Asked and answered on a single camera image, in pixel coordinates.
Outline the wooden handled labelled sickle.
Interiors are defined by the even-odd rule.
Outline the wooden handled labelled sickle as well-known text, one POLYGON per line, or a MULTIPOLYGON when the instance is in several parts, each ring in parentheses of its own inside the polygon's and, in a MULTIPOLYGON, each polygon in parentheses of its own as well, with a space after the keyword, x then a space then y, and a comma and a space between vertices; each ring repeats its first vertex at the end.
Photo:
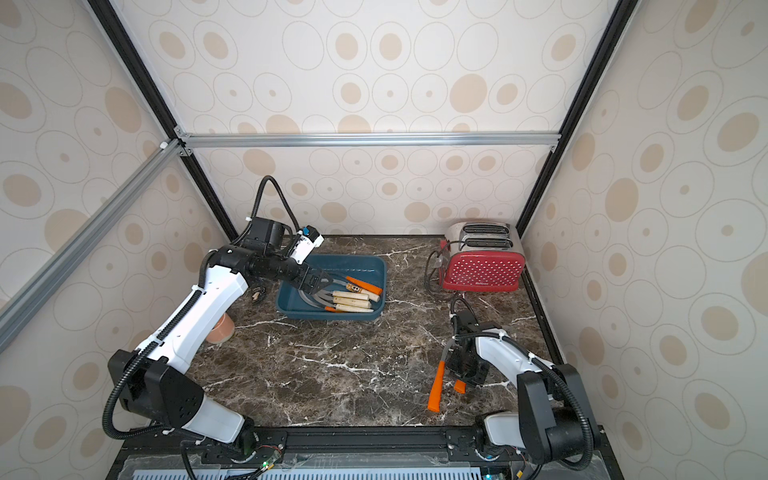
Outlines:
POLYGON ((334 296, 345 297, 345 298, 350 298, 355 300, 367 300, 371 302, 380 301, 379 293, 371 291, 365 286, 360 286, 351 281, 336 279, 333 281, 333 285, 334 285, 334 288, 332 290, 332 294, 334 296))

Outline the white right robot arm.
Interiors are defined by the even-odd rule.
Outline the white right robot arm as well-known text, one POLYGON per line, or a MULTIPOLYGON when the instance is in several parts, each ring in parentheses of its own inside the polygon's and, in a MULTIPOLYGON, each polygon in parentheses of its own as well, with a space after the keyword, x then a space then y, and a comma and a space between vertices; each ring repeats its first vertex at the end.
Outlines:
POLYGON ((523 347, 502 326, 482 322, 461 295, 449 303, 451 339, 444 347, 428 406, 440 409, 442 375, 454 389, 485 384, 492 369, 516 390, 517 410, 480 415, 474 449, 485 461, 512 453, 538 473, 548 463, 581 471, 592 462, 600 433, 584 384, 570 364, 554 364, 523 347))

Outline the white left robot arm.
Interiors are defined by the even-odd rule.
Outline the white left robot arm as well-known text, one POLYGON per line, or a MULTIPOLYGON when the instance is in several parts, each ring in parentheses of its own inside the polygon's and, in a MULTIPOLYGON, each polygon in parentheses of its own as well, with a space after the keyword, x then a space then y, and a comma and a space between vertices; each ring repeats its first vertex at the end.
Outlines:
POLYGON ((244 230, 209 251, 198 280, 173 314, 133 351, 116 351, 108 362, 113 389, 101 426, 111 439, 126 440, 171 430, 220 445, 237 461, 256 450, 251 419, 211 399, 187 377, 199 347, 235 300, 261 280, 281 281, 311 295, 332 277, 307 259, 324 241, 313 226, 283 224, 253 210, 244 230))

